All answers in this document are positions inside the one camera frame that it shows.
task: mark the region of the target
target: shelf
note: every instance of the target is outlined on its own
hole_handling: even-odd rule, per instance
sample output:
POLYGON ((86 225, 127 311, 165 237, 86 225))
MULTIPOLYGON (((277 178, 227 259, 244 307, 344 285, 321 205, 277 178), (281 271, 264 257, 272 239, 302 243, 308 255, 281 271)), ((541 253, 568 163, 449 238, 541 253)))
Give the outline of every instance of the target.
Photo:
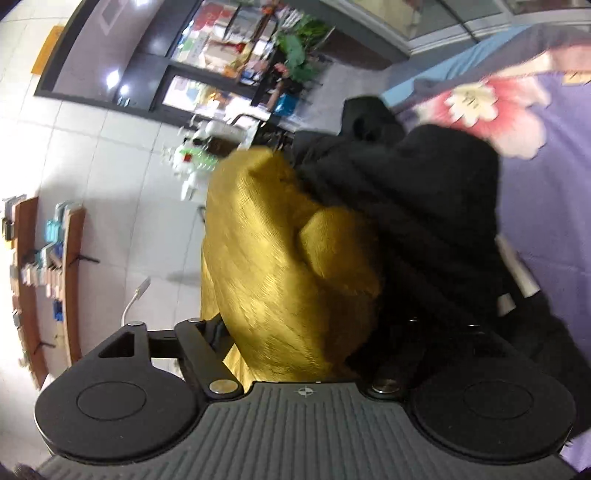
POLYGON ((64 218, 63 314, 66 358, 71 367, 82 357, 78 324, 78 273, 86 210, 68 212, 64 218))
POLYGON ((20 337, 25 351, 29 356, 29 368, 37 388, 41 388, 48 370, 45 356, 41 347, 41 336, 37 322, 37 296, 35 287, 24 285, 20 278, 21 269, 24 266, 27 255, 35 248, 35 225, 37 223, 38 198, 19 202, 14 207, 14 240, 16 250, 17 270, 19 279, 16 283, 14 296, 20 307, 20 337))

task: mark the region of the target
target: blue fabric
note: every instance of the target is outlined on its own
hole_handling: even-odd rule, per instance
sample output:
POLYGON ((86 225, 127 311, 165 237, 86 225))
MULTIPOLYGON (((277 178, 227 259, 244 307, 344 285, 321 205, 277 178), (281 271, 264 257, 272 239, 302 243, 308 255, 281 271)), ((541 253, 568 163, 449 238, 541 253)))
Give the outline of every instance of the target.
POLYGON ((523 32, 529 27, 530 25, 513 27, 507 31, 497 33, 496 35, 481 41, 478 45, 474 45, 462 53, 459 53, 458 55, 425 70, 419 75, 396 85, 396 87, 390 88, 390 90, 382 94, 382 99, 388 106, 402 102, 412 94, 413 84, 416 78, 428 78, 431 80, 450 80, 455 78, 478 65, 501 45, 504 45, 518 33, 523 32))

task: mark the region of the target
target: purple fabric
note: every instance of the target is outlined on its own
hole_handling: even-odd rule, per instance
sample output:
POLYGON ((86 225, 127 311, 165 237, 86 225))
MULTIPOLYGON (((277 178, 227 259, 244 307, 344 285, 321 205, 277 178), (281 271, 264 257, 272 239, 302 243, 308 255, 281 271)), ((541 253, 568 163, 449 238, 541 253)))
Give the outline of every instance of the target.
POLYGON ((496 52, 491 53, 474 68, 451 80, 438 82, 431 79, 415 79, 413 94, 403 102, 394 105, 392 110, 395 114, 399 114, 410 106, 452 89, 456 85, 477 82, 487 75, 529 60, 546 50, 585 44, 591 44, 591 34, 578 28, 551 24, 532 25, 500 46, 496 52))
MULTIPOLYGON (((498 216, 553 314, 591 361, 591 83, 563 85, 563 77, 537 75, 551 101, 529 110, 542 120, 546 142, 532 160, 501 159, 498 216)), ((398 118, 408 129, 417 122, 412 109, 398 118)), ((563 457, 578 470, 591 466, 591 432, 563 457)))

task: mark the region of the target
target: white tile floor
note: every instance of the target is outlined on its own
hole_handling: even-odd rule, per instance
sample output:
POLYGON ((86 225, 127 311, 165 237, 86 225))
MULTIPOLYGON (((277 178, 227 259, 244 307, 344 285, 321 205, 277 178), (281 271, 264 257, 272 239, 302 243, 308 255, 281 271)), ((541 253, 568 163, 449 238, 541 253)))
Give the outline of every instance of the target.
MULTIPOLYGON (((179 200, 180 182, 160 164, 162 148, 178 143, 177 128, 33 96, 39 78, 30 70, 37 54, 52 26, 65 24, 78 2, 22 0, 0 22, 0 197, 39 193, 39 246, 57 202, 84 203, 82 253, 101 261, 80 264, 80 340, 86 353, 117 330, 126 301, 146 275, 152 286, 130 320, 169 329, 199 316, 204 232, 197 204, 179 200)), ((38 314, 42 336, 51 338, 51 303, 41 292, 38 314)), ((62 352, 49 351, 47 359, 55 374, 63 370, 62 352)), ((16 392, 20 373, 0 365, 0 410, 12 398, 1 379, 14 383, 16 392)), ((4 415, 4 427, 22 428, 37 441, 30 412, 35 394, 28 396, 4 415)))

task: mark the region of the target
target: floor tile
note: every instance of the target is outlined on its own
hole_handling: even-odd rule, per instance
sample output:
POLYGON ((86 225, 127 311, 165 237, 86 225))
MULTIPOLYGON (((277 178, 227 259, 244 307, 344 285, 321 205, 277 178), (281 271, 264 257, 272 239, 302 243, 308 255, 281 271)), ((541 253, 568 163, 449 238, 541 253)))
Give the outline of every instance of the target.
POLYGON ((39 194, 37 243, 43 246, 43 231, 57 203, 82 202, 98 139, 54 130, 47 150, 39 194))
POLYGON ((25 101, 30 73, 6 70, 0 81, 0 118, 17 118, 25 101))
POLYGON ((22 0, 12 10, 10 10, 8 15, 6 15, 3 20, 5 22, 12 22, 14 20, 28 20, 29 18, 33 17, 34 11, 34 0, 22 0))
POLYGON ((84 199, 86 255, 125 267, 149 152, 100 140, 84 199))
POLYGON ((102 138, 152 150, 160 124, 127 113, 108 112, 100 132, 102 138))
POLYGON ((201 316, 201 288, 181 285, 178 291, 178 303, 174 322, 201 316))
POLYGON ((15 48, 27 26, 26 22, 0 23, 0 79, 12 58, 15 48))
POLYGON ((27 20, 27 26, 8 64, 8 70, 20 73, 31 73, 37 56, 45 43, 51 29, 57 25, 56 20, 27 20))
POLYGON ((189 286, 201 285, 201 247, 205 237, 205 225, 201 217, 197 215, 193 222, 193 231, 189 248, 187 248, 187 258, 183 267, 183 284, 189 286))
POLYGON ((165 148, 177 148, 183 141, 178 131, 179 127, 162 124, 154 143, 154 153, 161 153, 165 148))
POLYGON ((51 129, 25 122, 0 122, 0 193, 36 194, 41 185, 43 165, 51 129))
POLYGON ((80 262, 80 347, 82 354, 113 335, 125 303, 125 269, 80 262))
MULTIPOLYGON (((125 284, 125 300, 130 301, 135 289, 146 275, 129 270, 125 284)), ((173 327, 178 301, 178 284, 152 277, 152 283, 144 295, 129 310, 126 321, 139 320, 148 330, 169 330, 173 327)))
POLYGON ((142 195, 129 253, 129 267, 176 281, 183 273, 197 206, 142 195))
POLYGON ((53 127, 56 123, 56 117, 60 110, 61 101, 53 98, 35 96, 35 90, 38 83, 39 77, 34 75, 27 90, 27 95, 22 103, 19 119, 53 127))
POLYGON ((175 177, 170 165, 164 163, 162 156, 154 151, 146 173, 142 199, 181 201, 183 182, 175 177))
POLYGON ((56 127, 87 135, 99 135, 107 110, 79 103, 62 102, 56 127))

